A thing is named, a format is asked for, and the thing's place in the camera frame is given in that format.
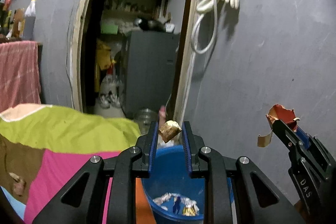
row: door frame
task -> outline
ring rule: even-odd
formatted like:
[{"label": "door frame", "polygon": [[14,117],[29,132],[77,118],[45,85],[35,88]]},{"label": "door frame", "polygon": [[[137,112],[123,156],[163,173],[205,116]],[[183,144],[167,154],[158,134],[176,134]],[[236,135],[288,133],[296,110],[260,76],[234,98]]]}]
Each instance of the door frame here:
[{"label": "door frame", "polygon": [[[79,0],[76,16],[73,24],[73,36],[70,47],[70,79],[72,84],[73,108],[83,112],[82,88],[81,88],[81,47],[84,30],[85,15],[90,0]],[[184,15],[181,28],[181,38],[177,53],[174,83],[171,95],[174,120],[181,119],[181,107],[185,103],[186,75],[190,62],[191,48],[190,37],[195,21],[197,0],[185,0]]]}]

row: brown fabric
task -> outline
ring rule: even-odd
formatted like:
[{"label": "brown fabric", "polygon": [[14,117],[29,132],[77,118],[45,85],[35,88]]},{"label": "brown fabric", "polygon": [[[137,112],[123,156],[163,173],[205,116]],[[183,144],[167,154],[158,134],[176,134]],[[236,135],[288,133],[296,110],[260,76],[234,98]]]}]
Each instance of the brown fabric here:
[{"label": "brown fabric", "polygon": [[[23,204],[27,203],[30,184],[40,169],[43,153],[44,149],[12,143],[0,135],[0,185]],[[15,180],[9,175],[10,172],[22,177],[26,182],[22,196],[14,193]]]}]

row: colorful blanket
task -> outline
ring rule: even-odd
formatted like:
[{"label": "colorful blanket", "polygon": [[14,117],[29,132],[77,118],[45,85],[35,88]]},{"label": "colorful blanket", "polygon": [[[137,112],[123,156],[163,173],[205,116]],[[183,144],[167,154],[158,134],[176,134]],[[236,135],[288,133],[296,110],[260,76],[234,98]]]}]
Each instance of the colorful blanket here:
[{"label": "colorful blanket", "polygon": [[[105,119],[61,106],[20,104],[0,113],[0,186],[18,215],[31,224],[90,157],[116,156],[135,145],[138,136],[138,125],[127,119]],[[20,196],[13,190],[15,181],[9,173],[26,182]],[[136,181],[136,214],[137,223],[155,223],[140,180]]]}]

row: metal screw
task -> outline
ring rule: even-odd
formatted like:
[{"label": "metal screw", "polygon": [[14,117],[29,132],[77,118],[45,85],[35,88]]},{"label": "metal screw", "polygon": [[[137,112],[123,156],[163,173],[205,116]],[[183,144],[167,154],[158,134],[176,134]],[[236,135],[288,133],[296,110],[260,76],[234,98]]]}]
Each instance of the metal screw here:
[{"label": "metal screw", "polygon": [[241,157],[239,159],[239,161],[242,163],[242,164],[248,164],[250,162],[250,160],[247,158],[247,157]]},{"label": "metal screw", "polygon": [[139,147],[137,147],[137,146],[132,146],[132,147],[130,147],[129,151],[130,151],[131,153],[135,154],[135,153],[139,152],[140,149],[139,149]]},{"label": "metal screw", "polygon": [[201,151],[204,153],[204,154],[208,154],[211,152],[211,148],[210,147],[207,147],[207,146],[203,146],[201,148]]},{"label": "metal screw", "polygon": [[96,164],[97,162],[100,161],[100,157],[99,156],[92,156],[90,161],[93,163],[93,164]]}]

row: triangular cutout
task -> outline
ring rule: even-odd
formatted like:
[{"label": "triangular cutout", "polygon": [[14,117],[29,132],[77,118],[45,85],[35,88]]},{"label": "triangular cutout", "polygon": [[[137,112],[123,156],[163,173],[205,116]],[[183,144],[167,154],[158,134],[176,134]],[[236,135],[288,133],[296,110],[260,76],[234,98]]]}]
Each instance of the triangular cutout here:
[{"label": "triangular cutout", "polygon": [[71,186],[70,189],[61,197],[61,202],[72,207],[78,208],[81,204],[86,183],[90,174],[85,172],[80,178]]},{"label": "triangular cutout", "polygon": [[266,208],[279,202],[278,197],[263,183],[256,173],[251,173],[251,179],[261,208]]}]

